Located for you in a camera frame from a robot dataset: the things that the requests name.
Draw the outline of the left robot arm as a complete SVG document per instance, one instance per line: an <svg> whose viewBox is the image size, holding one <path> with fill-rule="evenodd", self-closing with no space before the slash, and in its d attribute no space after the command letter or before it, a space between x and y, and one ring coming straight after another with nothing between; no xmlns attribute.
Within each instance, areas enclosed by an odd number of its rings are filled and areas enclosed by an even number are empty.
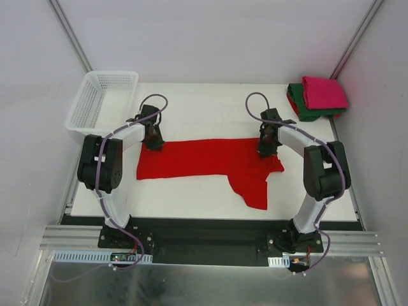
<svg viewBox="0 0 408 306"><path fill-rule="evenodd" d="M159 124L161 110L143 105L133 119L111 132L108 138L87 135L84 138L77 170L78 180L95 195L105 215L105 224L115 228L113 241L122 248L134 243L135 233L126 227L130 219L126 194L119 187L123 174L124 151L136 144L160 151L165 144Z"/></svg>

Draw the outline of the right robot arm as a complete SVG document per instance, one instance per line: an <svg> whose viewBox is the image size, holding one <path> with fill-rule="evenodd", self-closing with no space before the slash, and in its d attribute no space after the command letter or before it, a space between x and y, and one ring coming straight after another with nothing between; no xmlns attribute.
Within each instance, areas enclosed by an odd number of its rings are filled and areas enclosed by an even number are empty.
<svg viewBox="0 0 408 306"><path fill-rule="evenodd" d="M282 120L277 109L261 112L258 154L262 158L277 154L281 145L303 158L303 186L306 191L298 213L273 245L282 252L300 252L319 238L319 223L329 204L342 197L351 185L344 145L324 142L300 129L292 120Z"/></svg>

